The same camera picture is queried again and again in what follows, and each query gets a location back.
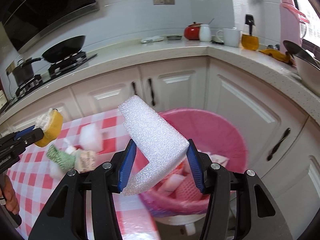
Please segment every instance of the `white marble countertop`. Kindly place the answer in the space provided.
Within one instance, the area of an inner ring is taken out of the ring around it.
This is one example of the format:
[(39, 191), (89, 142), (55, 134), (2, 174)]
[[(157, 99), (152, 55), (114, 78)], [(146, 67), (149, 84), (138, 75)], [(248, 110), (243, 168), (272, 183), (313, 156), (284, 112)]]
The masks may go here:
[(320, 97), (307, 89), (292, 67), (257, 51), (200, 41), (160, 41), (140, 44), (129, 41), (87, 53), (98, 55), (76, 70), (30, 93), (0, 116), (0, 124), (15, 113), (63, 87), (128, 66), (181, 57), (210, 56), (262, 79), (303, 108), (320, 125)]

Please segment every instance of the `pink water bottle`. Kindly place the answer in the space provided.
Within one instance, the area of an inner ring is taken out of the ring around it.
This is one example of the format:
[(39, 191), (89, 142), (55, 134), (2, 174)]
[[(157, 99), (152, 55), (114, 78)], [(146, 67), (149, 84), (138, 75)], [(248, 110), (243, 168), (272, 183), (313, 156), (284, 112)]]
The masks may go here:
[(292, 41), (299, 46), (302, 45), (300, 23), (310, 23), (307, 17), (299, 11), (293, 0), (281, 0), (280, 3), (280, 19), (281, 19), (281, 41), (280, 51), (285, 53), (287, 50), (283, 45), (283, 41)]

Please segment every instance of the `white bowl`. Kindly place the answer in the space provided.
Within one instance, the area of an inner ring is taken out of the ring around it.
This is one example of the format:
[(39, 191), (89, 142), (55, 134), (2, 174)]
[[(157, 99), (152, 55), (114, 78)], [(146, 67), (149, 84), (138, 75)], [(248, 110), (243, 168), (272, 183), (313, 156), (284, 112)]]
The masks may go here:
[(307, 62), (297, 55), (293, 55), (296, 61), (299, 76), (302, 82), (316, 95), (320, 96), (320, 68)]

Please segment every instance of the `pink plastic bag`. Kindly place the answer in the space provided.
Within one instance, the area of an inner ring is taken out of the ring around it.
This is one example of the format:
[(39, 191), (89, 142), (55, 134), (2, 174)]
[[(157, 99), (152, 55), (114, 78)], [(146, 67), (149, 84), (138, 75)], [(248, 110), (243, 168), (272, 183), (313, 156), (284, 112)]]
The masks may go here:
[[(247, 147), (244, 139), (230, 122), (209, 111), (178, 108), (159, 113), (185, 138), (193, 139), (196, 147), (203, 152), (229, 158), (226, 169), (243, 173), (247, 162)], [(148, 160), (138, 151), (135, 168), (141, 170)], [(157, 192), (159, 183), (139, 196), (154, 217), (206, 213), (209, 195), (198, 201), (182, 201), (174, 196), (163, 196)]]

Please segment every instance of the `window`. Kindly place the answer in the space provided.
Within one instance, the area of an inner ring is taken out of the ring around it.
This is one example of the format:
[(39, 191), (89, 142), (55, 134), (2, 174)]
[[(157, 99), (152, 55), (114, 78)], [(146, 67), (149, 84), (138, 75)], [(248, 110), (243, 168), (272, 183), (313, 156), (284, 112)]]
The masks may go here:
[(307, 28), (305, 28), (305, 26), (301, 28), (302, 34), (305, 32), (304, 39), (320, 47), (320, 19), (316, 11), (308, 0), (297, 0), (297, 2), (298, 9), (303, 12), (310, 21), (310, 24), (307, 24)]

